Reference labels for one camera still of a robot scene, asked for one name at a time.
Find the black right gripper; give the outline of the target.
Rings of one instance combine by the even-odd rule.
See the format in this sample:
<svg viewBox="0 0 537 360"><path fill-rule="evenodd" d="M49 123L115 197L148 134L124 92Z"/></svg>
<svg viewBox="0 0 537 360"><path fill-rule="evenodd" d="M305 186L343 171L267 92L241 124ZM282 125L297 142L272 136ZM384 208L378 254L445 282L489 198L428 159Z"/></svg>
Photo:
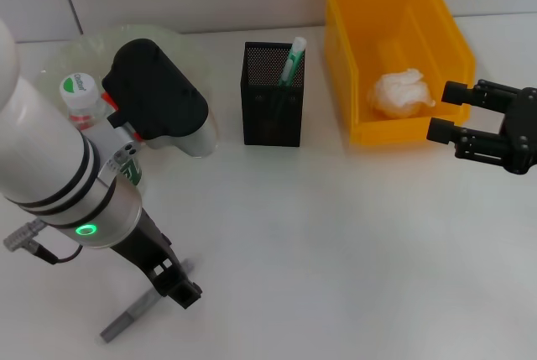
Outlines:
<svg viewBox="0 0 537 360"><path fill-rule="evenodd" d="M430 120L426 136L429 141L453 143L456 158L501 166L516 175L524 175L536 165L535 88L520 90L485 80L469 87L448 81L442 101L505 113L501 134L508 141L496 133L458 127L435 117Z"/></svg>

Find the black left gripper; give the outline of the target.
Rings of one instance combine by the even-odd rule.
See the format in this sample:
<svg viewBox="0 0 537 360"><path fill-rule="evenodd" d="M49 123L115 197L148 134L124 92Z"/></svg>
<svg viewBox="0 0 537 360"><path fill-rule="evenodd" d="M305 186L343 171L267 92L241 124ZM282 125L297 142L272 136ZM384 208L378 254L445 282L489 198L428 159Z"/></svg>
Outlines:
<svg viewBox="0 0 537 360"><path fill-rule="evenodd" d="M179 260L171 242L145 210L135 228L112 250L139 268L160 295L169 295L183 309L201 298L199 285L189 279L179 282Z"/></svg>

